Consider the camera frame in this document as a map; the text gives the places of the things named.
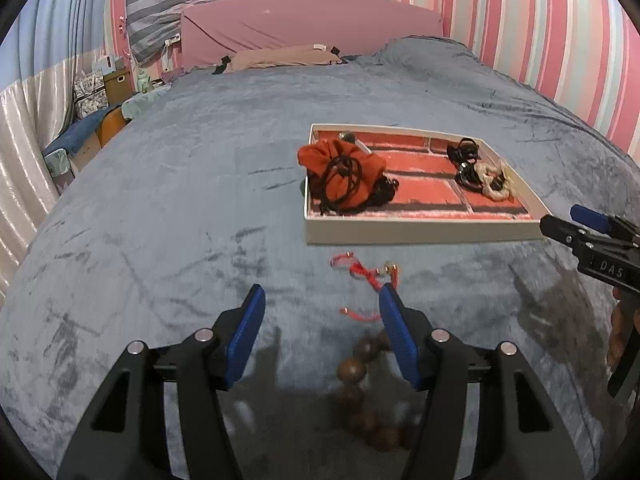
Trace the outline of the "right hand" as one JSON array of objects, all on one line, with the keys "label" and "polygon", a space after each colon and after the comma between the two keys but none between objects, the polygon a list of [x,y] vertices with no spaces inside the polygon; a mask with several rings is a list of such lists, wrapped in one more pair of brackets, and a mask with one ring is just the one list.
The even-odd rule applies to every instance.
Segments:
[{"label": "right hand", "polygon": [[608,337],[608,355],[606,362],[611,370],[620,362],[625,347],[625,317],[622,311],[622,291],[615,287],[613,289],[613,297],[616,300],[616,306],[611,313],[611,333]]}]

